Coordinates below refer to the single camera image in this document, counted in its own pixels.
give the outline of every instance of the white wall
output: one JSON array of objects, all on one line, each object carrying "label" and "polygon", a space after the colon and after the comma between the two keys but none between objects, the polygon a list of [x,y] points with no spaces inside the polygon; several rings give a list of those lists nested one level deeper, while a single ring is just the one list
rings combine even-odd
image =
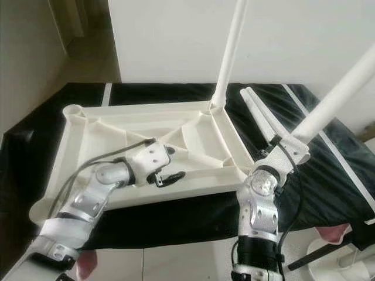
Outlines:
[{"label": "white wall", "polygon": [[38,106],[66,58],[47,0],[1,1],[0,130]]},{"label": "white wall", "polygon": [[[323,97],[375,42],[373,0],[250,0],[232,81],[304,83]],[[123,82],[214,82],[235,0],[109,0]],[[375,120],[375,81],[339,118]]]}]

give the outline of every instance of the white pole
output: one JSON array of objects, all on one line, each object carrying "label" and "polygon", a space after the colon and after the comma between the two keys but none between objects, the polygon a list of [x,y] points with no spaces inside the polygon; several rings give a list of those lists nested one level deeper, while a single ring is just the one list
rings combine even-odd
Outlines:
[{"label": "white pole", "polygon": [[215,93],[212,96],[212,104],[217,107],[224,107],[226,103],[226,91],[230,72],[234,63],[234,57],[236,55],[236,49],[240,41],[241,30],[245,21],[247,2],[248,0],[237,0],[236,3],[223,60],[221,61]]},{"label": "white pole", "polygon": [[332,88],[316,108],[292,132],[309,143],[337,114],[338,110],[375,74],[375,44]]}]

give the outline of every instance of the black cable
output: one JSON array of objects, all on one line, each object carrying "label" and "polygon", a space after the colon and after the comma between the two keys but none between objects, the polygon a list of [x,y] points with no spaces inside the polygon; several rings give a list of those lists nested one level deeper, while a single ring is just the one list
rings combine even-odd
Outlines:
[{"label": "black cable", "polygon": [[68,187],[68,190],[67,190],[67,193],[66,193],[66,196],[64,198],[64,201],[63,201],[63,204],[64,205],[67,201],[67,199],[69,198],[69,195],[70,195],[70,192],[73,188],[73,184],[74,184],[74,181],[76,180],[76,177],[78,176],[78,174],[90,167],[90,166],[94,166],[96,164],[100,164],[100,163],[112,163],[111,161],[98,161],[100,159],[103,159],[105,157],[109,157],[109,156],[113,156],[113,155],[116,155],[116,154],[119,154],[119,153],[122,153],[122,152],[125,152],[125,151],[128,151],[130,149],[133,149],[133,148],[136,148],[138,146],[141,146],[145,143],[149,143],[149,142],[153,142],[154,139],[144,139],[140,142],[137,142],[133,145],[130,145],[130,146],[127,146],[125,148],[121,148],[121,149],[118,149],[118,150],[115,150],[113,152],[109,152],[109,153],[105,153],[105,154],[102,154],[102,155],[99,155],[99,156],[96,156],[94,158],[91,158],[87,161],[85,161],[63,184],[63,186],[60,188],[59,190],[59,193],[57,194],[56,198],[53,200],[53,203],[52,203],[52,206],[51,206],[51,209],[48,213],[48,218],[51,218],[52,214],[53,214],[53,211],[57,205],[57,202],[59,201],[61,195],[63,194],[63,192],[65,191],[66,187]]},{"label": "black cable", "polygon": [[[284,233],[281,235],[281,238],[280,238],[279,243],[277,245],[277,252],[278,252],[279,256],[281,256],[281,250],[282,250],[282,246],[284,244],[284,241],[285,241],[288,233],[292,229],[293,225],[296,223],[296,221],[299,217],[299,214],[301,213],[302,206],[303,206],[304,201],[305,201],[305,195],[304,195],[304,189],[302,188],[301,174],[299,172],[299,169],[298,169],[297,165],[294,163],[294,161],[293,161],[291,155],[288,153],[288,151],[280,143],[277,143],[277,146],[281,149],[281,151],[286,155],[288,160],[291,162],[291,164],[293,166],[293,169],[294,169],[294,174],[296,175],[296,177],[298,179],[298,185],[299,185],[299,203],[298,203],[297,211],[296,211],[291,223],[286,228]],[[277,264],[278,264],[279,272],[282,276],[282,281],[285,281],[284,270],[282,268],[282,262],[281,262],[280,258],[278,259]]]},{"label": "black cable", "polygon": [[232,261],[232,268],[234,267],[234,249],[238,245],[238,240],[233,244],[232,251],[231,251],[231,261]]}]

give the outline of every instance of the black tablecloth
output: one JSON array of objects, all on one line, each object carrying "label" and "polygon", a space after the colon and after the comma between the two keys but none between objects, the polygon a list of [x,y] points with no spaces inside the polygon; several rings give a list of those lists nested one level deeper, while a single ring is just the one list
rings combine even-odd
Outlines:
[{"label": "black tablecloth", "polygon": [[[69,104],[100,106],[105,84],[68,84],[4,135],[1,150],[0,215],[7,237],[19,247],[35,235],[28,221],[32,204],[44,193],[64,128],[62,109]],[[247,84],[230,84],[226,111],[254,159],[267,144],[240,97]],[[289,130],[304,117],[281,85],[251,84]],[[318,100],[302,85],[289,85],[308,110]],[[114,84],[110,105],[208,100],[214,84]],[[341,122],[325,129],[372,196],[375,155]],[[306,201],[294,226],[332,226],[369,220],[374,213],[320,137],[309,145],[311,159],[300,166]],[[293,175],[277,200],[279,227],[290,223],[299,201]],[[106,211],[86,248],[146,248],[223,239],[237,235],[234,192]]]}]

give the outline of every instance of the black cylinder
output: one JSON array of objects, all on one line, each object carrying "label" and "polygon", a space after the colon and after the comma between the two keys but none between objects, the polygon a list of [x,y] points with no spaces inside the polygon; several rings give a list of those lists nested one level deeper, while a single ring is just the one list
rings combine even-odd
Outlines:
[{"label": "black cylinder", "polygon": [[275,242],[247,236],[238,237],[238,264],[277,272],[276,254]]}]

